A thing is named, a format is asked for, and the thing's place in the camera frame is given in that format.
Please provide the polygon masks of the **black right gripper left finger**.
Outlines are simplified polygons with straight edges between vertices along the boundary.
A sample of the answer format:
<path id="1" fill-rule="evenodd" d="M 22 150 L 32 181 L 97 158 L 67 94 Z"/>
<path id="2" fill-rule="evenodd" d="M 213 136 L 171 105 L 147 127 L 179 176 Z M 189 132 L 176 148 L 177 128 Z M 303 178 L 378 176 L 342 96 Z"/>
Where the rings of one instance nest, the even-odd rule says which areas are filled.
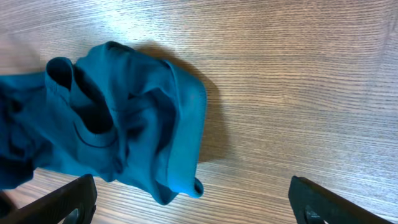
<path id="1" fill-rule="evenodd" d="M 7 224 L 90 224 L 96 210 L 97 191 L 93 176 L 81 176 L 63 187 L 16 209 L 1 198 L 1 223 Z"/>

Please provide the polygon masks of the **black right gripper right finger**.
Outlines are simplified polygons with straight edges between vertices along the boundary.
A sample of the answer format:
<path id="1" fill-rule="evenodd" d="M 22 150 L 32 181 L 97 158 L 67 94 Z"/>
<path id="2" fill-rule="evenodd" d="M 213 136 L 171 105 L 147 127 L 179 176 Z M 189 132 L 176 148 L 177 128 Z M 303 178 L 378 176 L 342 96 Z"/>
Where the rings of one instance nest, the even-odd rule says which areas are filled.
<path id="1" fill-rule="evenodd" d="M 304 177 L 292 177 L 288 196 L 299 224 L 392 224 Z"/>

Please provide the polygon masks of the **blue polo shirt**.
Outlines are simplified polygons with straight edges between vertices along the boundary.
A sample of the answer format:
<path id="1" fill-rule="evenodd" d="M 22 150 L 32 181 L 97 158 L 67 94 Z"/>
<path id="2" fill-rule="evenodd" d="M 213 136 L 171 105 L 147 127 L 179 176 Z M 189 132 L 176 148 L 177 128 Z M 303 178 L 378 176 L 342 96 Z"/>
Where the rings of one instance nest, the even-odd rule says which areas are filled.
<path id="1" fill-rule="evenodd" d="M 1 188 L 37 168 L 119 181 L 167 205 L 198 198 L 206 115 L 202 82 L 117 42 L 41 72 L 1 76 Z"/>

